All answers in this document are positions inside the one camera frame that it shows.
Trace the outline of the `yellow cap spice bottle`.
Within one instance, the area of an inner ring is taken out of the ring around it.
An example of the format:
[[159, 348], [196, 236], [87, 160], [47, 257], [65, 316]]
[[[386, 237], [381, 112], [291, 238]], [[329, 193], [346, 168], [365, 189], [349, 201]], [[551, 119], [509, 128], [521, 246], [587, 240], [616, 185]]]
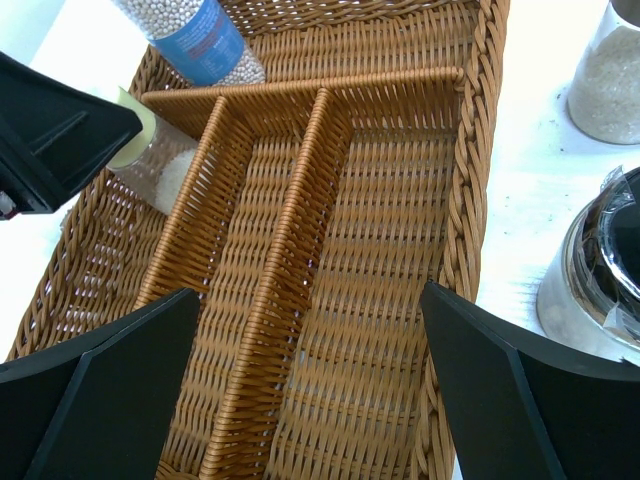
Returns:
[[171, 213], [198, 142], [119, 87], [107, 98], [131, 109], [142, 131], [107, 164], [129, 189], [165, 215]]

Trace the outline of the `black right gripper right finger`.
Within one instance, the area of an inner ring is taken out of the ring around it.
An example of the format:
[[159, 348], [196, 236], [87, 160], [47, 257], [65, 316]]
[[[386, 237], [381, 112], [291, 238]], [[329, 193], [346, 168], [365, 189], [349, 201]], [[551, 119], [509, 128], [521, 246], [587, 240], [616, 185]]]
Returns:
[[638, 478], [637, 365], [537, 335], [434, 282], [421, 308], [464, 478]]

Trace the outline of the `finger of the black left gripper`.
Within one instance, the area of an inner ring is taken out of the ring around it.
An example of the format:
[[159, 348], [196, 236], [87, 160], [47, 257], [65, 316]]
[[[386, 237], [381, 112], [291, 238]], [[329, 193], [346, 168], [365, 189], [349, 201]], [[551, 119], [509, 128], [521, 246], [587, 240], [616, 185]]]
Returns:
[[133, 110], [2, 54], [1, 212], [55, 212], [142, 130]]

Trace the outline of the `blue label silver cap bottle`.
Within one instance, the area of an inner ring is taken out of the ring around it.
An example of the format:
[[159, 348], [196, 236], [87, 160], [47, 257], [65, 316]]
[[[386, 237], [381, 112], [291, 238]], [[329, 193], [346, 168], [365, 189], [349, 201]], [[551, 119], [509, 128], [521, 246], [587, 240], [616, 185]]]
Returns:
[[194, 86], [266, 81], [266, 72], [216, 1], [116, 1], [114, 5]]

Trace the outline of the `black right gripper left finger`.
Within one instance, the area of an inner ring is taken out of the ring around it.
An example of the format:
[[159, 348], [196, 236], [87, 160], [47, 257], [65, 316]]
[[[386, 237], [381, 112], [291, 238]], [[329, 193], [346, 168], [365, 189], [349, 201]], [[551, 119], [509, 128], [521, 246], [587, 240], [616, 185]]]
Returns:
[[2, 363], [2, 478], [153, 478], [199, 308], [182, 288]]

